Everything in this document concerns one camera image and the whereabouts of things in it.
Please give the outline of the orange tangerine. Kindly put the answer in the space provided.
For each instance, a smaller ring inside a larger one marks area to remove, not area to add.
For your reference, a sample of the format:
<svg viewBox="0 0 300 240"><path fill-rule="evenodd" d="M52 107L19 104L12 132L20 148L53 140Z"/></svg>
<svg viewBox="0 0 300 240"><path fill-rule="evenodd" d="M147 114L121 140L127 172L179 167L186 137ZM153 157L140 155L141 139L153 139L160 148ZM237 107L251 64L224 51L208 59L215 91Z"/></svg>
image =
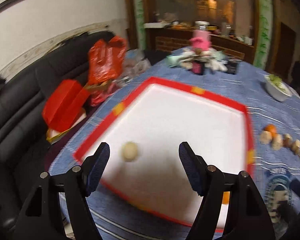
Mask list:
<svg viewBox="0 0 300 240"><path fill-rule="evenodd" d="M230 191L223 192L222 204L228 205L230 201Z"/></svg>
<svg viewBox="0 0 300 240"><path fill-rule="evenodd" d="M263 130L269 132L272 138L274 138L277 135L277 129L274 124L268 124L264 127Z"/></svg>

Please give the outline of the white bowl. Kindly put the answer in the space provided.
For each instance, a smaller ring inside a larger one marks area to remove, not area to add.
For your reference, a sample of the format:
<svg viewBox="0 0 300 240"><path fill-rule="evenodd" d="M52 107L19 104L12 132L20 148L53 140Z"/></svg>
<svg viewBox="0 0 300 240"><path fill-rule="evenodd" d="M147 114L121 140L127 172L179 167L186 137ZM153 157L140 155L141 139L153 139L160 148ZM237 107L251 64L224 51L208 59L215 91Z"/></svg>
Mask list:
<svg viewBox="0 0 300 240"><path fill-rule="evenodd" d="M267 92L277 101L284 102L287 98L292 97L292 92L282 81L279 87L275 86L270 80L269 75L264 76Z"/></svg>

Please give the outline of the black jar with pink label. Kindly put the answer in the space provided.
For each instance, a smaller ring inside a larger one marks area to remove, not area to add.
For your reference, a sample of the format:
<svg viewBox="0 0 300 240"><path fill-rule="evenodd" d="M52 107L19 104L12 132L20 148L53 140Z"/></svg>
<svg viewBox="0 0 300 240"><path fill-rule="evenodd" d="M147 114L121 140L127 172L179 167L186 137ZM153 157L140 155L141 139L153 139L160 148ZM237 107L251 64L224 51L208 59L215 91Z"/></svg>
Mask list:
<svg viewBox="0 0 300 240"><path fill-rule="evenodd" d="M202 61L194 60L192 62L192 72L196 75L203 75L205 72L205 63Z"/></svg>

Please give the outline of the beige round fruit ball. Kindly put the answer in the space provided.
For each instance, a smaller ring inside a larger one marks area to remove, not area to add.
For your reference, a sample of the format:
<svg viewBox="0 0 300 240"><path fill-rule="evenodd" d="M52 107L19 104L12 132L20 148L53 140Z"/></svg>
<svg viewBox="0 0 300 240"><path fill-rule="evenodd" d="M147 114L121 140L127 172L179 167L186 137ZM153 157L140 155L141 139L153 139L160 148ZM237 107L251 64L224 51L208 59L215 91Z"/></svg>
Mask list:
<svg viewBox="0 0 300 240"><path fill-rule="evenodd" d="M139 149L137 143L129 141L123 144L121 148L121 156L124 161L126 162L135 161L138 155L139 155Z"/></svg>

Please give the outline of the wooden sideboard cabinet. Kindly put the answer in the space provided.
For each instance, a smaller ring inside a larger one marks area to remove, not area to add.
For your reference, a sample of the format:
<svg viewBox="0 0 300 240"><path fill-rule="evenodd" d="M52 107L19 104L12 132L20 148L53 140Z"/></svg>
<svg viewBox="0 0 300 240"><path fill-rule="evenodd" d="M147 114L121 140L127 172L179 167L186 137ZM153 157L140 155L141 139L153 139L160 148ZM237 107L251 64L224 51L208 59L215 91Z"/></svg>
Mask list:
<svg viewBox="0 0 300 240"><path fill-rule="evenodd" d="M183 47L208 51L213 48L225 55L253 64L255 47L227 36L193 28L168 27L163 23L145 23L147 48L172 52Z"/></svg>

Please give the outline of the orange tangerine in box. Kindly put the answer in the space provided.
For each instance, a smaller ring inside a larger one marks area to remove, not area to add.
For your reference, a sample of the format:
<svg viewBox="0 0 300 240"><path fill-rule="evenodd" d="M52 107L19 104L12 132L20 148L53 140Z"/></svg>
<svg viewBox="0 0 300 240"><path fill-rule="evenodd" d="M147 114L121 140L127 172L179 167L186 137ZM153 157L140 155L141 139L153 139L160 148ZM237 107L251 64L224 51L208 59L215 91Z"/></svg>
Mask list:
<svg viewBox="0 0 300 240"><path fill-rule="evenodd" d="M223 192L222 204L228 205L230 201L230 191Z"/></svg>

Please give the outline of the red plastic bag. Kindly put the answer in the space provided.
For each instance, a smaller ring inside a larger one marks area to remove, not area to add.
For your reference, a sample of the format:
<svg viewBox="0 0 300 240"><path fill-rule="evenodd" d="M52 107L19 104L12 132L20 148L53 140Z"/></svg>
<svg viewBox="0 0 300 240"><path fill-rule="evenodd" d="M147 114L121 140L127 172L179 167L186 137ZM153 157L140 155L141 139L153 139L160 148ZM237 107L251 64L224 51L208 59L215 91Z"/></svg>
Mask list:
<svg viewBox="0 0 300 240"><path fill-rule="evenodd" d="M125 54L126 41L119 36L114 36L108 42L100 39L90 48L85 88L90 92L91 106L104 102L118 89L115 80L123 73Z"/></svg>

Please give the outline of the small black cup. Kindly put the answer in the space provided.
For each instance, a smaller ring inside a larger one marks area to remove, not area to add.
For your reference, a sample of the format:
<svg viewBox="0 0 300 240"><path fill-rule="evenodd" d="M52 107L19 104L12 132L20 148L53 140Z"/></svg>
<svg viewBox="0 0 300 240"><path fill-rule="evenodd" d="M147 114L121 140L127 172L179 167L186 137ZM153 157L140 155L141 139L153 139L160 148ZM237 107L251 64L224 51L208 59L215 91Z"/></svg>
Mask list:
<svg viewBox="0 0 300 240"><path fill-rule="evenodd" d="M228 59L227 63L226 63L226 72L228 74L232 74L232 75L236 75L237 74L237 70L238 70L238 65L240 64L240 60L238 59Z"/></svg>

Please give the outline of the green leafy vegetables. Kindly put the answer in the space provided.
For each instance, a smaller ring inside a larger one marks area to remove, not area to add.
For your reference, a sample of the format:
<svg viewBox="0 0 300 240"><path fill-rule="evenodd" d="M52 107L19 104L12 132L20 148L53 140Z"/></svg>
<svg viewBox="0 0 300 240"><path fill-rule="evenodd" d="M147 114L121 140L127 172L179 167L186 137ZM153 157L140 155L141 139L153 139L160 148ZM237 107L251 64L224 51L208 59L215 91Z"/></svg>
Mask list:
<svg viewBox="0 0 300 240"><path fill-rule="evenodd" d="M279 87L282 83L282 80L280 77L274 75L274 74L270 74L269 75L269 80L277 87Z"/></svg>

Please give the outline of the black leather sofa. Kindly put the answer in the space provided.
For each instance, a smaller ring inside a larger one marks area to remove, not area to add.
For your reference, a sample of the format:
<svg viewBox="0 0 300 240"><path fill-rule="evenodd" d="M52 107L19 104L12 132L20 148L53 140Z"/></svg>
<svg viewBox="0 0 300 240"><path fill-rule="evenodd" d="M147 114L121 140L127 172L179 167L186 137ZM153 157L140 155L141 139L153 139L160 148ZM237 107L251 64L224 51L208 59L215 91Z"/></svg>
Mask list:
<svg viewBox="0 0 300 240"><path fill-rule="evenodd" d="M49 142L42 110L66 79L85 85L88 52L111 31L84 33L65 41L27 66L0 90L0 239L11 239L22 205L39 175L48 169Z"/></svg>

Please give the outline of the blue plaid tablecloth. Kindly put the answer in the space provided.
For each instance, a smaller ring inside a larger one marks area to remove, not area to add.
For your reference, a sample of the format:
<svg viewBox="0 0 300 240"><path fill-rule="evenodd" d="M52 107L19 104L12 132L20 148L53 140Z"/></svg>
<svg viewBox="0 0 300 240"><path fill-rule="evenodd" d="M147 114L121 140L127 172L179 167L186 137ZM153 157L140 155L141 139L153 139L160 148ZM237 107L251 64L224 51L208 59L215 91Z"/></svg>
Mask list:
<svg viewBox="0 0 300 240"><path fill-rule="evenodd" d="M170 68L160 61L135 77L112 95L67 141L49 167L51 174L66 172L76 163L73 155L83 140L101 123L110 110L142 81L151 76L201 87L243 103L248 108L257 137L264 126L274 124L278 132L300 140L300 98L294 94L284 102L273 99L266 91L265 72L246 62L239 64L235 75L216 72L195 75L181 68ZM280 194L297 210L300 199L290 192L291 180L300 180L300 159L289 149L272 150L255 141L254 181L270 212L276 209ZM138 210L104 186L88 198L94 221L104 239L185 239L189 228L154 217Z"/></svg>

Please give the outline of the red white shallow box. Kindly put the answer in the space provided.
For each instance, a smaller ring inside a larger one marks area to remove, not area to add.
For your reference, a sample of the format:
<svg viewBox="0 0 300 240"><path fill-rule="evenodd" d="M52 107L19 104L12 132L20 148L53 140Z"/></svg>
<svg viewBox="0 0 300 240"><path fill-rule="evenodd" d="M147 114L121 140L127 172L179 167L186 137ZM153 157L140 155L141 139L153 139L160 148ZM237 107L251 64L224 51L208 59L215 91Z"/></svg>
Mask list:
<svg viewBox="0 0 300 240"><path fill-rule="evenodd" d="M138 145L135 161L121 148ZM254 140L246 106L199 87L150 77L107 114L81 143L82 162L102 142L110 157L101 183L122 199L160 218L191 226L202 198L193 191L179 159L187 142L207 164L226 173L254 171Z"/></svg>

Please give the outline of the pink wrapped glass jar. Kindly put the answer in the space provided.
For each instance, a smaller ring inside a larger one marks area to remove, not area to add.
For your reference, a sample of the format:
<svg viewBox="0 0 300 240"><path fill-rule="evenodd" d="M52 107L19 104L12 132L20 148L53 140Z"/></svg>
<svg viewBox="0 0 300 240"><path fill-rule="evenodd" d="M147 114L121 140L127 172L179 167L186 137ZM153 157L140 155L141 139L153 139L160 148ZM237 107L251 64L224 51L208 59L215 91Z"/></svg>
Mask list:
<svg viewBox="0 0 300 240"><path fill-rule="evenodd" d="M208 51L211 46L210 33L206 30L194 30L190 43L193 49Z"/></svg>

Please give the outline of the red gift box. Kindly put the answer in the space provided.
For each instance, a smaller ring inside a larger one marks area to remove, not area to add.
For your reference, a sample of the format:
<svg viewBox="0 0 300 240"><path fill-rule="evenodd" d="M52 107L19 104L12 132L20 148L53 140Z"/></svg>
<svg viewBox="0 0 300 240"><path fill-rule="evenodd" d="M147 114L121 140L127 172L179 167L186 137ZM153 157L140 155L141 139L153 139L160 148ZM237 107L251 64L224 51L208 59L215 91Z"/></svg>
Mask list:
<svg viewBox="0 0 300 240"><path fill-rule="evenodd" d="M63 80L48 98L42 116L48 128L58 132L69 129L79 116L90 93L76 80Z"/></svg>

